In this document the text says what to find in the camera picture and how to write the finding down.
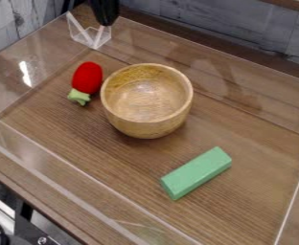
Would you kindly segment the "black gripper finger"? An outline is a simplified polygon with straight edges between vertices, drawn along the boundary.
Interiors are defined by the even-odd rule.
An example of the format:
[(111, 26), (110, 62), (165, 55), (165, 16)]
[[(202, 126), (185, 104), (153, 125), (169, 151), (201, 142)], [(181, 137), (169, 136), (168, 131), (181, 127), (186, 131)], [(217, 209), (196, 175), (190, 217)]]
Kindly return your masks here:
[(119, 14), (119, 0), (89, 0), (95, 19), (102, 26), (110, 26)]

